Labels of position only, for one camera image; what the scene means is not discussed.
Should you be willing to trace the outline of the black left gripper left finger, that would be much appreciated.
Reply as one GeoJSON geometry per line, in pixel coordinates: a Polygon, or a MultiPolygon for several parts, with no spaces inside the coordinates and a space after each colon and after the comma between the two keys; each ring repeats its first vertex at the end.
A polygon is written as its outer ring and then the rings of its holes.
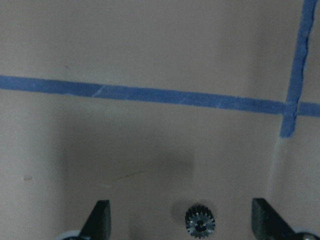
{"type": "Polygon", "coordinates": [[[82,227],[81,240],[109,240],[111,236],[111,206],[109,200],[99,200],[82,227]]]}

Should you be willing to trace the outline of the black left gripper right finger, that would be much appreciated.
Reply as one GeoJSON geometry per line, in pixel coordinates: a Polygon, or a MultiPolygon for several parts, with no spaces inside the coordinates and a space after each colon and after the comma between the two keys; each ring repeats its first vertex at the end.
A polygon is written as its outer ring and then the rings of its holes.
{"type": "Polygon", "coordinates": [[[290,240],[296,235],[264,198],[251,201],[251,229],[257,240],[290,240]]]}

